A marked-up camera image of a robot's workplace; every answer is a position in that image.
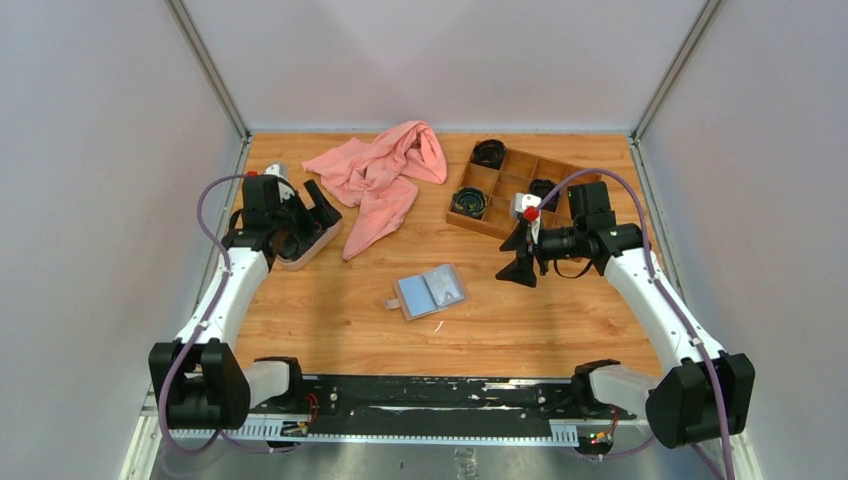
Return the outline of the pink card holder wallet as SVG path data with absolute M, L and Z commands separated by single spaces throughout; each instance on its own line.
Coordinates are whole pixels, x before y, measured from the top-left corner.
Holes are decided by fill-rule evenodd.
M 469 292 L 466 288 L 462 277 L 453 264 L 456 276 L 459 278 L 461 285 L 466 294 L 466 299 L 462 302 L 454 304 L 447 308 L 437 308 L 434 305 L 433 299 L 423 280 L 423 274 L 426 272 L 400 278 L 392 283 L 394 296 L 384 299 L 383 306 L 386 310 L 399 310 L 406 321 L 414 321 L 438 312 L 442 312 L 449 308 L 455 307 L 469 300 Z

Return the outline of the beige oval card tray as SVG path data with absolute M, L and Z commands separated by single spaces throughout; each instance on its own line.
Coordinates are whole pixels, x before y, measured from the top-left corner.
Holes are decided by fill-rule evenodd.
M 339 220 L 335 225 L 324 230 L 321 235 L 313 242 L 309 248 L 296 260 L 284 258 L 282 255 L 275 257 L 275 264 L 286 271 L 297 271 L 304 268 L 311 260 L 314 259 L 342 230 L 343 221 Z

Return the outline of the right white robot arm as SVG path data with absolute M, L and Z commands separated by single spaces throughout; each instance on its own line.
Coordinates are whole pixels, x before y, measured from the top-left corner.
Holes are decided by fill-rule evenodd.
M 755 369 L 742 353 L 730 354 L 668 285 L 640 226 L 618 223 L 604 182 L 570 186 L 571 225 L 546 228 L 542 200 L 518 193 L 511 202 L 517 224 L 501 248 L 514 260 L 497 279 L 535 287 L 537 278 L 565 259 L 585 259 L 625 300 L 663 368 L 661 379 L 637 374 L 614 360 L 576 367 L 571 403 L 584 417 L 609 406 L 648 422 L 667 448 L 742 433 Z

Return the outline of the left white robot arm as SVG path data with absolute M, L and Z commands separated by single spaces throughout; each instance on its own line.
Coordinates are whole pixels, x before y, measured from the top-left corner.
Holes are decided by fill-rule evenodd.
M 210 236 L 218 252 L 211 284 L 175 339 L 148 356 L 165 431 L 235 430 L 253 408 L 293 413 L 308 400 L 297 359 L 266 356 L 243 368 L 235 343 L 271 271 L 303 268 L 338 234 L 342 215 L 313 180 L 296 188 L 273 169 L 237 179 L 242 206 L 223 235 Z

